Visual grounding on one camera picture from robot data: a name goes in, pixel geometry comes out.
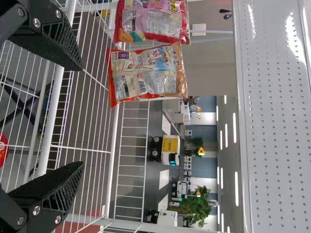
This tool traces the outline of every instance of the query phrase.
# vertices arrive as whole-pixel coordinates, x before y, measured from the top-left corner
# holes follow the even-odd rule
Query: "fluorescent light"
[[[224,214],[222,214],[222,232],[224,232]]]
[[[217,167],[217,184],[219,184],[219,167]]]
[[[223,131],[220,130],[220,150],[223,149]]]
[[[224,170],[223,168],[220,169],[220,187],[224,188]]]
[[[237,143],[237,122],[235,118],[235,113],[233,113],[233,142]]]
[[[218,224],[220,224],[220,206],[217,206],[217,218],[218,218]]]
[[[228,147],[228,124],[225,124],[225,147]]]
[[[238,184],[238,172],[236,171],[234,174],[235,179],[235,204],[239,206],[239,184]]]

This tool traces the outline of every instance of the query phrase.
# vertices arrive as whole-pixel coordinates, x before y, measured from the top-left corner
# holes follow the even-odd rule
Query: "blue wall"
[[[192,157],[191,175],[201,178],[217,178],[217,158]]]
[[[202,113],[215,113],[217,97],[216,96],[200,96],[199,100],[196,100],[195,103],[198,107],[201,107]]]
[[[200,96],[195,102],[201,107],[202,113],[215,113],[217,97],[216,96]],[[189,125],[187,130],[192,130],[193,137],[202,137],[205,142],[217,142],[217,126],[216,125]]]
[[[192,137],[202,137],[205,142],[217,142],[216,125],[189,125],[187,130],[192,130]]]

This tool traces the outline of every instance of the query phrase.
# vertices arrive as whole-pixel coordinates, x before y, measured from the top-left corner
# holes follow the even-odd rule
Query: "white wire grid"
[[[64,12],[68,10],[68,2],[61,4],[60,1],[55,0],[55,3]],[[99,11],[108,10],[109,3],[93,4],[89,0],[77,0],[76,9],[72,29],[78,45],[82,50],[82,60],[86,68],[81,72],[65,70],[63,73],[47,172],[74,161],[83,161],[85,163],[85,171],[70,214],[64,224],[59,226],[55,232],[88,232],[89,227],[94,227],[92,224],[104,216],[105,175],[108,170],[108,168],[106,169],[108,166],[106,160],[110,154],[112,134],[111,121],[113,119],[113,112],[109,106],[109,92],[107,89],[108,74],[106,69],[106,62],[109,62],[109,60],[106,61],[106,54],[113,46],[111,40],[113,31],[108,27],[109,17],[94,16],[96,13],[97,15],[101,15]],[[24,109],[28,107],[34,115],[36,115],[37,111],[37,106],[34,104],[35,100],[42,100],[44,102],[43,110],[38,114],[41,118],[42,132],[33,133],[33,123],[23,116],[22,113],[15,113],[11,122],[5,124],[4,121],[4,125],[0,129],[9,140],[8,146],[10,148],[8,159],[0,169],[0,182],[4,190],[9,192],[22,185],[24,179],[29,181],[36,177],[42,144],[44,143],[43,139],[46,133],[50,133],[46,131],[46,125],[55,78],[58,75],[57,69],[59,67],[57,64],[51,64],[46,80],[51,85],[42,99],[36,93],[42,89],[44,84],[42,79],[46,70],[47,61],[14,45],[10,41],[6,41],[3,44],[0,54],[0,77],[2,78],[0,81],[0,106],[1,109],[6,109],[0,112],[0,117],[5,119],[11,111],[16,111],[20,108],[10,98],[10,94],[5,92],[4,85],[11,87],[24,102]],[[33,98],[32,104],[27,106],[26,101],[31,97],[35,97],[36,99]],[[141,157],[146,154],[148,137],[149,102],[144,102],[144,104],[147,104],[147,109],[146,111],[144,110],[146,112],[144,119],[146,121],[146,127],[143,133],[145,146],[143,148],[144,153],[141,154]],[[124,116],[124,111],[128,110],[123,108],[122,116]],[[129,129],[130,126],[126,126],[126,122],[131,120],[134,119],[130,117],[122,118],[121,130],[125,128]],[[33,134],[35,135],[34,143],[30,141]],[[121,146],[121,139],[120,149],[123,147],[135,147],[126,144],[122,144]],[[31,147],[34,150],[34,157],[30,165],[32,170],[30,174],[26,174],[25,167]],[[139,219],[141,222],[143,217],[146,173],[145,158],[143,159],[143,165],[139,166],[143,169],[143,176],[141,176],[143,183],[139,187],[141,190],[141,198],[139,198],[140,212],[138,216],[134,216],[131,219]],[[119,167],[130,167],[130,165],[122,164],[120,160],[118,161],[118,172]],[[118,189],[118,194],[116,193],[116,199],[121,197],[119,192],[121,192],[120,189]],[[114,218],[118,217],[118,214],[116,214],[118,213],[118,209],[125,207],[118,206],[119,203],[120,200],[118,199],[118,202],[115,202],[114,206],[115,211],[117,209],[117,212],[114,212]],[[96,226],[96,229],[99,230],[98,232],[106,232],[104,231],[106,228],[114,231],[114,228],[108,225],[100,228]],[[138,228],[128,231],[118,229],[118,231],[123,232],[136,232],[137,230]]]
[[[143,222],[150,101],[122,104],[114,219]]]

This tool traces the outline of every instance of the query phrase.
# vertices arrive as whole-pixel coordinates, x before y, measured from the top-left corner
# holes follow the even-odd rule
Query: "gray floor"
[[[100,53],[100,46],[95,47],[97,34],[98,38],[103,40],[105,47],[110,45],[110,39],[102,30],[91,31],[93,24],[93,16],[88,16],[88,28],[85,30],[87,22],[87,14],[84,15],[82,20],[82,27],[80,33],[80,41],[85,36],[85,44],[91,45],[90,47],[84,46],[83,48],[83,61],[87,62],[89,57],[90,62],[87,66],[87,71],[92,73],[97,81],[104,83],[102,80],[102,73],[104,79],[106,75],[106,65],[104,64],[104,49]],[[95,21],[94,28],[98,27],[98,22]],[[69,112],[66,120],[66,130],[64,135],[63,146],[94,149],[94,150],[106,150],[110,151],[111,136],[113,128],[114,109],[111,110],[109,104],[108,92],[98,84],[94,79],[90,78],[85,72],[80,72],[79,76],[76,75],[73,78],[72,91],[70,97]],[[148,102],[127,102],[126,108],[145,109],[148,106]],[[119,145],[121,138],[121,125],[122,125],[122,113],[123,104],[120,105],[117,141],[114,161],[113,172],[113,184],[111,190],[111,203],[109,217],[113,217],[114,202],[116,193],[117,173],[118,173],[118,161],[119,161]],[[146,110],[131,110],[124,111],[124,117],[147,117],[148,112]],[[123,121],[123,126],[137,126],[145,127],[147,120],[145,119],[127,119]],[[149,112],[149,130],[148,140],[152,136],[162,136],[162,101],[151,101]],[[171,134],[177,135],[177,132],[172,127]],[[124,128],[122,135],[136,135],[146,136],[145,128]],[[143,138],[123,138],[122,145],[135,145],[144,146],[146,143]],[[96,215],[101,214],[101,207],[105,204],[106,186],[109,167],[109,153],[91,152],[85,150],[62,150],[62,156],[60,158],[60,166],[72,161],[84,161],[86,164],[84,179],[80,184],[78,194],[76,196],[75,206],[73,212],[80,215]],[[145,148],[137,147],[121,147],[120,154],[125,155],[145,155]],[[144,158],[139,157],[121,157],[120,164],[124,165],[144,165]],[[171,166],[165,166],[161,163],[150,161],[148,159],[146,164],[146,177],[145,177],[145,198],[144,198],[144,212],[145,210],[157,209],[158,203],[169,193],[170,185],[164,186],[159,190],[160,172],[170,169],[170,179],[172,177],[178,178],[179,168],[173,168]],[[137,176],[144,175],[143,167],[125,167],[121,166],[119,174],[131,174]],[[123,177],[119,176],[118,184],[125,185],[143,185],[143,178],[137,177]],[[142,188],[132,188],[122,186],[118,188],[118,195],[127,196],[140,196],[142,197]],[[118,197],[117,205],[119,206],[132,206],[140,208],[142,206],[142,199]],[[125,209],[117,208],[117,215],[122,216],[136,216],[141,217],[141,210],[138,209]]]

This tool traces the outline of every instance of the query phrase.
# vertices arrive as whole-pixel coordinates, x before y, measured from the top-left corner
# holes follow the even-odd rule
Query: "red object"
[[[0,168],[3,166],[4,161],[8,158],[9,154],[9,147],[8,139],[4,136],[2,132],[0,132],[1,138],[0,138]]]
[[[122,14],[124,10],[124,5],[126,4],[127,0],[119,0],[116,12],[116,20],[115,20],[115,32],[113,36],[113,42],[118,43],[120,41],[123,42],[136,42],[131,38],[128,33],[124,33],[125,30],[122,26]],[[174,0],[172,2],[180,2],[180,13],[182,24],[180,28],[180,36],[178,37],[171,37],[164,34],[155,34],[155,33],[147,33],[144,32],[144,35],[147,40],[156,40],[163,43],[175,43],[180,41],[181,44],[189,45],[190,44],[190,25],[189,25],[189,13],[188,13],[188,3],[186,0]],[[148,11],[147,3],[142,3],[143,9]]]

